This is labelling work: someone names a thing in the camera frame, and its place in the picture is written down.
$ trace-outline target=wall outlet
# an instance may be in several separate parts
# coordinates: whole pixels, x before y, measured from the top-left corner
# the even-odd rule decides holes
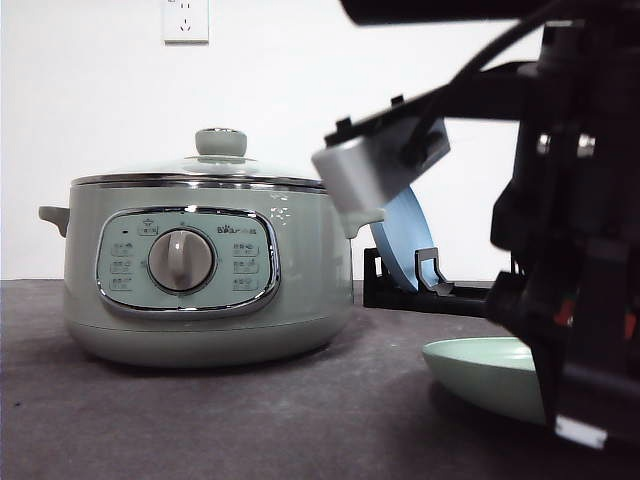
[[[209,0],[164,0],[165,43],[209,43]]]

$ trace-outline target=control dial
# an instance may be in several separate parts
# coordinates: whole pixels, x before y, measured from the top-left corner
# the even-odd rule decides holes
[[[161,235],[149,252],[149,272],[164,288],[176,292],[202,285],[213,268],[209,243],[191,230]]]

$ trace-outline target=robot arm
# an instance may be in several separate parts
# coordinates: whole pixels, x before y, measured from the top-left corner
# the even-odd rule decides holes
[[[513,178],[491,233],[520,272],[499,275],[487,316],[531,347],[559,435],[596,448],[609,436],[639,441],[640,2],[342,1],[362,24],[540,7],[451,84],[338,122],[313,161],[341,213],[371,211],[448,151],[444,117],[520,121]],[[565,21],[545,27],[537,62],[480,71],[514,31],[558,18]]]

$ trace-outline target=black cable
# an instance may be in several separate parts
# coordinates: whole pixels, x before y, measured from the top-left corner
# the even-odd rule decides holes
[[[499,35],[480,52],[478,52],[467,64],[458,71],[451,82],[431,101],[423,110],[420,120],[406,146],[405,161],[409,165],[420,165],[425,159],[425,131],[430,128],[439,115],[440,107],[447,97],[455,93],[456,89],[465,84],[476,73],[478,73],[487,63],[493,60],[498,54],[520,40],[525,35],[531,33],[545,21],[558,18],[567,13],[573,7],[581,4],[611,3],[611,0],[554,0],[545,6],[523,18],[516,25]]]

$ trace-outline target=white wall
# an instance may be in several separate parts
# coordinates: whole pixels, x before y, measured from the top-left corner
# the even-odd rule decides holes
[[[448,81],[508,24],[362,29],[338,0],[213,0],[208,46],[165,46],[162,0],[4,0],[2,276],[62,276],[64,243],[37,220],[70,181],[193,152],[193,133],[229,126],[248,155],[314,174],[333,122]],[[500,60],[537,56],[539,35]],[[449,122],[453,153],[415,188],[451,278],[490,279],[489,243],[511,173],[516,126]],[[354,242],[362,278],[368,230]]]

